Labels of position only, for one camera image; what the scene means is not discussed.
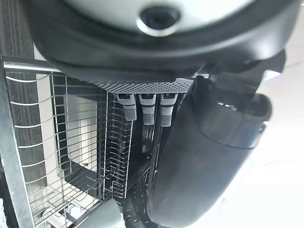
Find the wire rack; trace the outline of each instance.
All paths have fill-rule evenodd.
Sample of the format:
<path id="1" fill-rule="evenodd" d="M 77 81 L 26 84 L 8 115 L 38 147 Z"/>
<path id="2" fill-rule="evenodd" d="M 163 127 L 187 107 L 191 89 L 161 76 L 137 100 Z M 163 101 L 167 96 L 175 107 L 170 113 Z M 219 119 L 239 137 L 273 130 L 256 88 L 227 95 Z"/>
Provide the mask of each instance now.
<path id="1" fill-rule="evenodd" d="M 97 203 L 122 202 L 133 122 L 114 96 L 60 73 L 5 78 L 33 227 L 56 216 L 67 228 Z"/>

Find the black curved surface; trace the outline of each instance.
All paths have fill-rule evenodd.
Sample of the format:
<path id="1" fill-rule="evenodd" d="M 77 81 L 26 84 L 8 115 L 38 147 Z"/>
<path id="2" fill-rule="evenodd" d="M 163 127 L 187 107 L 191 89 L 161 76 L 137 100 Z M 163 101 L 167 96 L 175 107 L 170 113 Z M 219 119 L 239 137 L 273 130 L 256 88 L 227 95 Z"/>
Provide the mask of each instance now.
<path id="1" fill-rule="evenodd" d="M 165 227 L 187 227 L 213 206 L 271 115 L 263 95 L 239 112 L 211 102 L 201 82 L 182 103 L 147 193 L 151 221 Z"/>
<path id="2" fill-rule="evenodd" d="M 190 77 L 205 61 L 274 56 L 290 37 L 300 0 L 257 0 L 224 21 L 164 38 L 109 28 L 59 0 L 22 3 L 38 49 L 63 72 L 89 81 L 151 82 Z"/>

